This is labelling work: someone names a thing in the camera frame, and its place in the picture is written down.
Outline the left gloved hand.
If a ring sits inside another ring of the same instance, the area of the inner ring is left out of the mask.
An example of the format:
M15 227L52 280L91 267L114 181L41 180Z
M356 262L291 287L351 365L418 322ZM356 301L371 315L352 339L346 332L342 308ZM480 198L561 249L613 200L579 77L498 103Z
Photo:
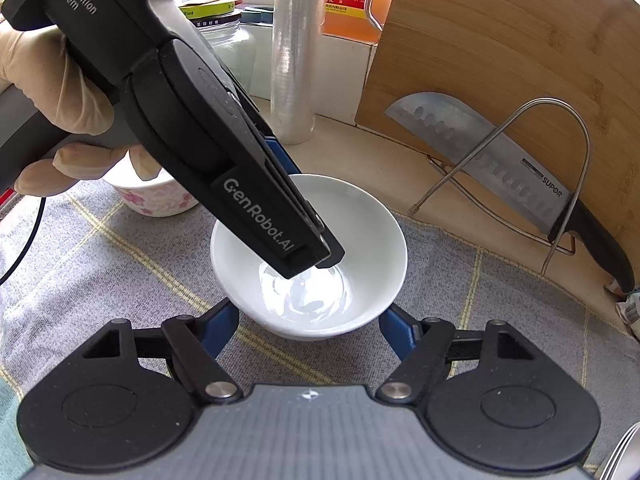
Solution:
M1 88L15 86L53 125L73 134L98 136L114 122L106 95L70 59L57 28L18 32L1 22ZM67 191L80 180L98 180L124 156L138 177L152 180L160 164L141 145L96 148L71 143L51 159L27 166L14 182L18 194L47 197Z

